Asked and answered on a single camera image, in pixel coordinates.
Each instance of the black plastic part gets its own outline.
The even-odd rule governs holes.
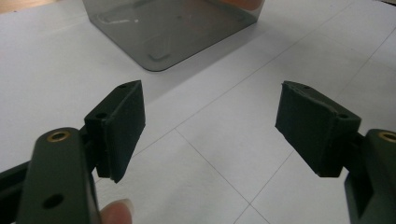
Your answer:
[[[29,162],[0,174],[0,224],[14,222],[20,204],[24,178]]]
[[[85,118],[99,154],[98,175],[118,183],[146,124],[141,81],[118,86]]]
[[[17,223],[100,223],[78,130],[40,136],[23,186]]]
[[[303,84],[282,87],[277,129],[317,175],[338,177],[344,143],[353,140],[361,118]]]
[[[352,224],[394,224],[396,223],[396,133],[370,130],[366,134],[361,150],[370,184],[361,183],[350,176],[346,180],[350,221]]]

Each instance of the clear acrylic container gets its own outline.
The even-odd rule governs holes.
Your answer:
[[[83,0],[90,21],[137,63],[162,71],[255,23],[263,0]]]

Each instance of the brass insert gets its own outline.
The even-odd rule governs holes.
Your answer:
[[[396,134],[395,133],[379,133],[378,136],[388,142],[396,143]]]
[[[68,138],[70,136],[70,132],[68,131],[59,131],[59,132],[55,132],[50,134],[47,137],[47,141],[49,142],[61,142],[64,139]]]

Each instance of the transparent plastic box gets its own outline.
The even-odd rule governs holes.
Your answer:
[[[83,0],[90,21],[149,71],[255,23],[263,0]]]

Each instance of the mounting hole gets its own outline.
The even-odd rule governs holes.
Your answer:
[[[64,201],[64,196],[62,194],[54,194],[43,202],[43,208],[45,209],[54,208],[59,204],[61,204],[63,201]]]
[[[379,133],[378,135],[380,138],[382,138],[388,142],[396,143],[396,134],[394,134],[394,133],[382,132],[382,133]]]
[[[97,119],[104,119],[105,117],[107,117],[107,113],[100,113],[96,115]]]
[[[347,119],[347,118],[349,118],[349,116],[346,115],[346,114],[339,114],[338,117],[341,118],[341,119]]]
[[[64,139],[68,138],[70,136],[70,132],[68,131],[59,131],[59,132],[55,132],[50,134],[47,137],[47,141],[49,142],[61,142]]]

